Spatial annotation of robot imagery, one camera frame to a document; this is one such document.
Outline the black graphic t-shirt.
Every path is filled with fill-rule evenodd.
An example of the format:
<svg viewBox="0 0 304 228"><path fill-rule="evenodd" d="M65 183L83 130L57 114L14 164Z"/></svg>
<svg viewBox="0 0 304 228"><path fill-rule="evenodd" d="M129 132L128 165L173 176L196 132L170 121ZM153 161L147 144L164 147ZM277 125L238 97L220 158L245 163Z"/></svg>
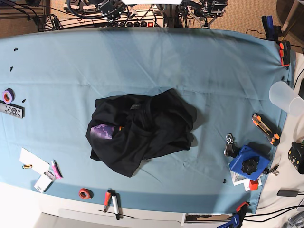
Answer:
<svg viewBox="0 0 304 228"><path fill-rule="evenodd" d="M188 151L196 119L196 108L173 88L96 99L86 132L90 158L130 178L143 160Z"/></svg>

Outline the white black marker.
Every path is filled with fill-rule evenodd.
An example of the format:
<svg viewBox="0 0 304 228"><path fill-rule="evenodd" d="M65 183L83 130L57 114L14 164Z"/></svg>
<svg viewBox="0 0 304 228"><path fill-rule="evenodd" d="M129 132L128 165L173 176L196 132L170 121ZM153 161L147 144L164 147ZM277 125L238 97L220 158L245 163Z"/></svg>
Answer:
<svg viewBox="0 0 304 228"><path fill-rule="evenodd" d="M118 214L119 213L119 206L118 206L117 196L116 196L115 192L112 192L111 198L112 198L112 202L113 202L114 212L116 214Z"/></svg>

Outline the red tape roll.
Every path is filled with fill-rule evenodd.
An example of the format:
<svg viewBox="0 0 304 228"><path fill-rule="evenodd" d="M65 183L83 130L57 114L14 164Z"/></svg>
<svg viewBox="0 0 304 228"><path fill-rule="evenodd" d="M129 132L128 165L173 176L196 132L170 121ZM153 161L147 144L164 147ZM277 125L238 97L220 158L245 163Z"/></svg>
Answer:
<svg viewBox="0 0 304 228"><path fill-rule="evenodd" d="M81 188L78 192L78 195L81 199L90 199L92 196L91 196L91 191L88 190L88 189L85 189L85 188Z"/></svg>

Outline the light blue table cloth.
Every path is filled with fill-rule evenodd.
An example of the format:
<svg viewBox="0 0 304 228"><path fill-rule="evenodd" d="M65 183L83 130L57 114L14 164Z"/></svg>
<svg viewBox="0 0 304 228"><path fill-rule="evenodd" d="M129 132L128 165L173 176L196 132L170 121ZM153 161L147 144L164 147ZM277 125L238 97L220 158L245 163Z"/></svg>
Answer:
<svg viewBox="0 0 304 228"><path fill-rule="evenodd" d="M88 188L99 204L112 188L130 209L230 213L249 201L255 212L261 191L232 184L225 136L273 157L251 116L283 128L286 112L268 93L275 82L293 82L295 66L292 52L290 68L282 67L273 41L222 30L92 28L2 38L0 88L14 91L25 116L0 115L0 180L34 188L39 175L22 169L24 148L58 162L63 179L48 195L79 200ZM188 151L143 160L130 178L90 158L86 131L96 99L171 88L198 112Z"/></svg>

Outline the blue box with knob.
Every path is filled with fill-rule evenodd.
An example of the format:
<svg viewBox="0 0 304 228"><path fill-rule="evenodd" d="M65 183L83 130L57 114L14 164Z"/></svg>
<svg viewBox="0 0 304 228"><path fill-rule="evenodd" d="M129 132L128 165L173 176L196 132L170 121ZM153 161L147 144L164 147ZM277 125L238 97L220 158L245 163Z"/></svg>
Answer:
<svg viewBox="0 0 304 228"><path fill-rule="evenodd" d="M270 159L261 152L244 145L238 155L229 164L231 171L256 181L268 167Z"/></svg>

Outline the black zip tie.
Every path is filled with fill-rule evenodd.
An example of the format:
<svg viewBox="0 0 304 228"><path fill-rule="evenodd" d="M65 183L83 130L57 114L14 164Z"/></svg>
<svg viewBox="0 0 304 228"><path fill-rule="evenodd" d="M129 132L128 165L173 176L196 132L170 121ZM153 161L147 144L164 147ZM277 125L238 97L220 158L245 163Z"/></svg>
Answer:
<svg viewBox="0 0 304 228"><path fill-rule="evenodd" d="M134 216L128 216L128 215L124 215L124 214L120 214L120 213L116 214L114 212L109 212L109 211L104 211L104 210L98 210L98 211L103 212L103 213L110 213L110 214L119 215L121 217L128 217L128 218L132 218L132 219L135 218Z"/></svg>

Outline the pink tube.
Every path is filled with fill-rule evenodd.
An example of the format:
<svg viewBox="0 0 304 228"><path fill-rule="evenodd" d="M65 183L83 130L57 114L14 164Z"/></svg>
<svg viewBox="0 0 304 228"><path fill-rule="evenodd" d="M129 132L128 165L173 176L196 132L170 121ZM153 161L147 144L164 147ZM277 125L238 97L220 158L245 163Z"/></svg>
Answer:
<svg viewBox="0 0 304 228"><path fill-rule="evenodd" d="M59 167L58 167L56 161L53 160L53 161L51 162L51 164L52 164L52 169L53 169L53 171L54 171L54 174L55 174L56 178L57 178L57 179L62 179L63 176L62 176L62 174L61 174L61 172L60 172L60 170L59 170Z"/></svg>

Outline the white paper sheet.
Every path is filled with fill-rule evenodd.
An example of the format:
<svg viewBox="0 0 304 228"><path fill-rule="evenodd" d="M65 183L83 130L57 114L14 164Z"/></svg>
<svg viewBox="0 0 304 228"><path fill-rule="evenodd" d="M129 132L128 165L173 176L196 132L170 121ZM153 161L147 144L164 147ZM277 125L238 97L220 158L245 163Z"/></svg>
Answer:
<svg viewBox="0 0 304 228"><path fill-rule="evenodd" d="M39 174L43 174L50 168L49 163L24 148L21 148L19 161L24 165L32 165L32 169Z"/></svg>

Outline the red cube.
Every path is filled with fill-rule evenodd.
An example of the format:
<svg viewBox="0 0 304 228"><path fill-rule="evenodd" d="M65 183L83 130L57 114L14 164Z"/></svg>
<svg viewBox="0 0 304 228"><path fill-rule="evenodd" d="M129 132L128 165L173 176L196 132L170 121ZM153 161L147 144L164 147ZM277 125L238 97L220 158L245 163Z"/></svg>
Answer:
<svg viewBox="0 0 304 228"><path fill-rule="evenodd" d="M259 182L257 180L250 180L249 181L249 189L251 191L253 190L257 190L258 189L258 186L259 186Z"/></svg>

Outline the translucent plastic cup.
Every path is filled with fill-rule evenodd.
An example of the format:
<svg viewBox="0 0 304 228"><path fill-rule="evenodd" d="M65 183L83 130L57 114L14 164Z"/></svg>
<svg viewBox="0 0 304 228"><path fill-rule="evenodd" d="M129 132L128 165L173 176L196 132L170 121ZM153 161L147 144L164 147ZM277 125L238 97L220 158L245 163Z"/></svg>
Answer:
<svg viewBox="0 0 304 228"><path fill-rule="evenodd" d="M304 114L304 100L283 81L276 82L270 87L269 99L272 104L292 116Z"/></svg>

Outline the blue orange clamp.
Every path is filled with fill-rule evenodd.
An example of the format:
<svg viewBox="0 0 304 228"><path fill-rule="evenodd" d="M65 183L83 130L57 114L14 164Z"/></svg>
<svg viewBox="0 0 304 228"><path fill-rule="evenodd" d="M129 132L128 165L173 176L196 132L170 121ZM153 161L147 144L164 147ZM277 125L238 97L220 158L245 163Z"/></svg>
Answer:
<svg viewBox="0 0 304 228"><path fill-rule="evenodd" d="M217 228L240 228L243 224L243 220L245 218L249 205L250 205L249 202L242 203L236 209L236 213L232 215L230 221L223 225L218 226Z"/></svg>

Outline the black remote control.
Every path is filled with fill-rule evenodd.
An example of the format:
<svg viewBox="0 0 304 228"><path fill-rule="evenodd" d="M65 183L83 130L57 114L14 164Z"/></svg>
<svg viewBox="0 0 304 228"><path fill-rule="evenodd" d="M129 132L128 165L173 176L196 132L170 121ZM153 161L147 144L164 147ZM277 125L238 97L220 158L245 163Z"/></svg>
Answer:
<svg viewBox="0 0 304 228"><path fill-rule="evenodd" d="M15 104L6 104L0 101L0 111L20 119L24 117L24 108Z"/></svg>

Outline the blue black clamp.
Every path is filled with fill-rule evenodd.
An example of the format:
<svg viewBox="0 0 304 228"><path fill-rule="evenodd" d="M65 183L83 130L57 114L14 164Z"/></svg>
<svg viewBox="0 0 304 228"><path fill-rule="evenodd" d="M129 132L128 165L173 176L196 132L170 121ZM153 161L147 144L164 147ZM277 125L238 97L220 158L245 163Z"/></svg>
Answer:
<svg viewBox="0 0 304 228"><path fill-rule="evenodd" d="M275 39L274 25L272 16L263 15L261 17L264 31L266 33L266 38L270 40Z"/></svg>

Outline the black yellow dotted mug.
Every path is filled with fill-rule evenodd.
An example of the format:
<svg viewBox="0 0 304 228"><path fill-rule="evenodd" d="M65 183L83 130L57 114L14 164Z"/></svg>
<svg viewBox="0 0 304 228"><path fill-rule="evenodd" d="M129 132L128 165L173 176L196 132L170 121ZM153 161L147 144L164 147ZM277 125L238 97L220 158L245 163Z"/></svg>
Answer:
<svg viewBox="0 0 304 228"><path fill-rule="evenodd" d="M299 174L304 174L304 145L292 142L288 152L288 159Z"/></svg>

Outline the red handled screwdriver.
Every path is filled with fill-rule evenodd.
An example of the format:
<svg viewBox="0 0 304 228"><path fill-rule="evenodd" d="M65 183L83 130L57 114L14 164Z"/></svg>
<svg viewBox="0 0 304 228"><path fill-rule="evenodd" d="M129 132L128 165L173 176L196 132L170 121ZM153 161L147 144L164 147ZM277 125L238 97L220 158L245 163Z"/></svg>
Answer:
<svg viewBox="0 0 304 228"><path fill-rule="evenodd" d="M104 201L104 213L107 212L108 207L110 205L111 195L112 195L112 190L107 190L107 192L105 194L105 201Z"/></svg>

